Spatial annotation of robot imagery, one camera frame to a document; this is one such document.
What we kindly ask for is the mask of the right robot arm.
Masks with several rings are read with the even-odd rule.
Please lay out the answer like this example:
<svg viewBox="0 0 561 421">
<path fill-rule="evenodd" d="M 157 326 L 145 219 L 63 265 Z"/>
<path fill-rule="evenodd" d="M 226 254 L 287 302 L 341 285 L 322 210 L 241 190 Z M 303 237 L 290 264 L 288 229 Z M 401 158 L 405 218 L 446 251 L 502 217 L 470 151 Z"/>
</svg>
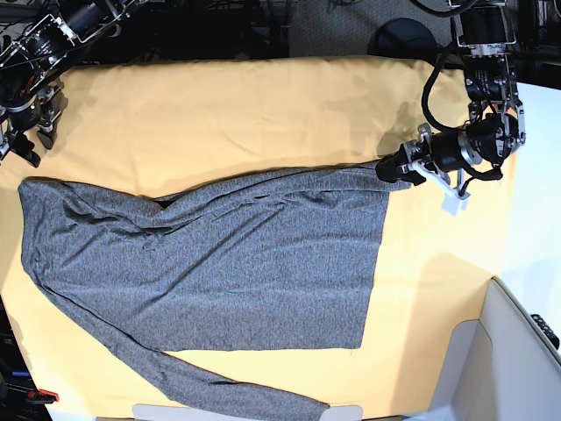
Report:
<svg viewBox="0 0 561 421">
<path fill-rule="evenodd" d="M 64 1 L 46 10 L 1 52 L 1 157 L 14 153 L 33 167 L 41 158 L 26 133 L 53 148 L 64 105 L 60 76 L 143 1 Z"/>
</svg>

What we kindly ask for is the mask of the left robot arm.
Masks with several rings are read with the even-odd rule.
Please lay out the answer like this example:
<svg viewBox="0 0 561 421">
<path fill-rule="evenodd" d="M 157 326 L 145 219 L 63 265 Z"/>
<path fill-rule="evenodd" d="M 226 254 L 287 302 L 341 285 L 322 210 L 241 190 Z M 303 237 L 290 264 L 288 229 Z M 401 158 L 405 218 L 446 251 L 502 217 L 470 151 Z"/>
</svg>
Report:
<svg viewBox="0 0 561 421">
<path fill-rule="evenodd" d="M 451 21 L 451 43 L 437 56 L 423 87 L 425 124 L 419 126 L 416 139 L 381 159 L 377 176 L 384 182 L 413 185 L 431 179 L 445 193 L 464 200 L 471 181 L 500 180 L 503 164 L 526 141 L 523 104 L 509 62 L 514 27 L 504 1 L 450 1 L 444 11 L 419 1 L 414 5 Z M 438 122 L 429 107 L 432 88 L 452 54 L 463 62 L 470 99 L 469 118 L 457 127 Z"/>
</svg>

